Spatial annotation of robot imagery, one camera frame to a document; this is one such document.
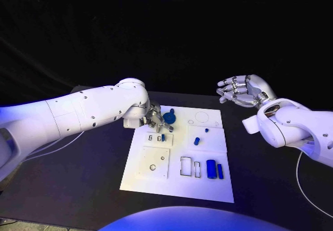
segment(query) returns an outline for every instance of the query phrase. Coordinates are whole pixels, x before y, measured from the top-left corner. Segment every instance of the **cable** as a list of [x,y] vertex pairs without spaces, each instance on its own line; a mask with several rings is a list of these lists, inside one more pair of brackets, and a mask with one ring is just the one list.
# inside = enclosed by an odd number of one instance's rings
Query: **cable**
[[310,199],[307,198],[306,193],[304,193],[304,191],[303,191],[303,189],[301,189],[300,181],[299,181],[299,165],[300,165],[301,154],[303,154],[303,152],[300,152],[300,157],[299,157],[297,165],[296,165],[296,179],[297,179],[297,184],[299,184],[300,191],[301,191],[303,196],[306,197],[307,201],[309,201],[309,202],[312,203],[312,205],[316,207],[316,209],[317,209],[320,212],[323,212],[329,217],[333,218],[333,216],[332,216],[326,211],[323,211],[323,210],[317,207],[317,205],[310,201]]
[[7,224],[2,224],[0,226],[5,226],[5,225],[12,225],[15,224],[18,221],[12,222],[12,223],[7,223]]
[[38,158],[38,157],[41,157],[41,156],[43,156],[43,155],[48,155],[48,154],[51,154],[51,153],[58,152],[61,149],[64,149],[64,148],[79,138],[79,136],[81,136],[82,134],[84,134],[84,132],[79,133],[79,135],[77,136],[77,138],[75,138],[65,146],[62,146],[61,148],[58,148],[56,150],[54,150],[54,151],[49,152],[49,153],[45,153],[45,154],[36,155],[36,156],[33,156],[33,157],[30,157],[30,158],[26,158],[26,159],[23,160],[23,162],[28,161],[28,160],[32,160],[32,159],[35,159],[35,158]]
[[29,155],[33,155],[36,153],[39,153],[41,151],[43,151],[46,148],[49,148],[54,144],[56,144],[64,138],[61,138],[59,140],[56,140],[52,144],[49,144],[46,147],[38,149],[36,151],[33,151]]

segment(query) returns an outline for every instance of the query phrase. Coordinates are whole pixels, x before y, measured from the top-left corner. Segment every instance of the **robotic hand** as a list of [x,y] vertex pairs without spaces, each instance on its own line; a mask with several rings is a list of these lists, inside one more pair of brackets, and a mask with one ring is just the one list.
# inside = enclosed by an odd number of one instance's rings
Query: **robotic hand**
[[300,149],[307,156],[333,167],[333,112],[312,111],[297,102],[278,99],[257,75],[235,76],[218,83],[221,103],[228,100],[258,113],[242,121],[250,134],[261,132],[276,147]]
[[144,83],[127,78],[59,98],[0,108],[0,181],[36,148],[124,118],[126,128],[173,127],[150,103]]

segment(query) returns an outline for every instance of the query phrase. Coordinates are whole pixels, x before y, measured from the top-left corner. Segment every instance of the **white board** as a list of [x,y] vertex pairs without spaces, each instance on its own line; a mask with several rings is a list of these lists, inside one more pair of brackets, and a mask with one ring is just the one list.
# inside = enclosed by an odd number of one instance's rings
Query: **white board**
[[[166,134],[167,143],[154,139],[147,141],[150,135],[154,138],[160,136],[149,126],[136,129],[120,189],[234,203],[221,111],[162,106],[162,113],[169,112],[172,108],[176,115],[173,133],[165,128],[160,131],[160,134]],[[196,137],[201,138],[198,146],[193,144]],[[160,159],[163,153],[169,154],[169,162]],[[180,175],[180,157],[190,157],[192,176]],[[222,164],[224,179],[206,177],[209,159]],[[201,163],[199,178],[195,177],[195,162]],[[154,170],[149,169],[152,165],[156,165]],[[146,171],[144,176],[137,174],[141,171]]]

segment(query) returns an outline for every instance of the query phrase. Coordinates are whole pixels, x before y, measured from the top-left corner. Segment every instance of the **table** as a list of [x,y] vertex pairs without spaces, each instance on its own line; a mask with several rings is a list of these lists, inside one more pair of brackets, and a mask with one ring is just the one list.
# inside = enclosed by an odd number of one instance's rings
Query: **table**
[[[219,104],[218,96],[163,92],[149,96],[162,105],[221,110],[235,203],[120,190],[134,133],[120,120],[87,131],[59,152],[22,164],[0,195],[0,217],[97,230],[139,211],[185,205],[238,212],[296,231],[332,230],[333,219],[310,205],[297,186],[300,151],[271,147],[260,133],[245,131],[241,120],[257,110]],[[299,175],[309,198],[333,214],[333,168],[304,155]]]

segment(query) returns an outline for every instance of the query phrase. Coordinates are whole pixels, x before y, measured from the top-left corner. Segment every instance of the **black backdrop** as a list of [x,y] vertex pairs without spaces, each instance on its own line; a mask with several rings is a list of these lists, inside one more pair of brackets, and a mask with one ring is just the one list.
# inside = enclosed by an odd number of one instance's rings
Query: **black backdrop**
[[3,1],[0,103],[127,77],[153,91],[215,95],[218,81],[257,74],[278,97],[332,110],[330,19],[290,2]]

